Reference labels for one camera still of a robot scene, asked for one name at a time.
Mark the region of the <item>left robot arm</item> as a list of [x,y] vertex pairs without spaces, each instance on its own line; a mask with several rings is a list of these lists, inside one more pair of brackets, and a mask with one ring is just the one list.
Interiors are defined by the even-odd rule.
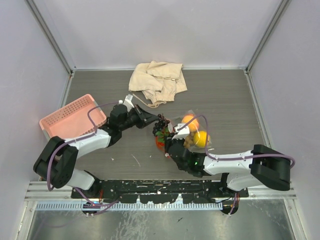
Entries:
[[160,119],[160,115],[151,114],[138,105],[128,108],[124,104],[117,104],[106,123],[94,132],[69,139],[52,137],[36,160],[33,170],[46,180],[49,191],[70,186],[81,189],[88,198],[95,198],[100,193],[99,180],[85,170],[76,169],[76,161],[98,149],[113,146],[121,139],[123,131],[132,127],[143,129]]

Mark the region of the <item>clear zip top bag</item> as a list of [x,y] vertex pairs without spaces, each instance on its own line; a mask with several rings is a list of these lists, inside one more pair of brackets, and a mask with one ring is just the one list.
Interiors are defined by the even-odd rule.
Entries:
[[165,140],[168,137],[182,141],[182,146],[191,152],[203,153],[205,147],[210,149],[212,139],[208,135],[205,120],[195,116],[196,113],[193,110],[173,118],[165,118],[162,115],[152,130],[158,149],[165,151]]

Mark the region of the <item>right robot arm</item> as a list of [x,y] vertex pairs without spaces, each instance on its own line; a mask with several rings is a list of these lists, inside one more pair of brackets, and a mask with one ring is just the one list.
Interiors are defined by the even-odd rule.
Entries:
[[287,155],[265,145],[256,144],[252,150],[235,154],[192,152],[182,139],[167,137],[165,153],[181,171],[202,178],[221,175],[219,191],[231,197],[248,187],[266,186],[277,191],[291,188],[291,168],[294,161]]

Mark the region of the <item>fake black grape bunch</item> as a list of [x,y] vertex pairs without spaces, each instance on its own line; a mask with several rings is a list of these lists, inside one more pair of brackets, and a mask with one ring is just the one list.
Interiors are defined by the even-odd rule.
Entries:
[[160,135],[164,134],[170,123],[170,120],[166,119],[163,114],[158,114],[157,117],[158,117],[158,122],[154,124],[153,130],[152,130],[152,134],[155,137],[159,137]]

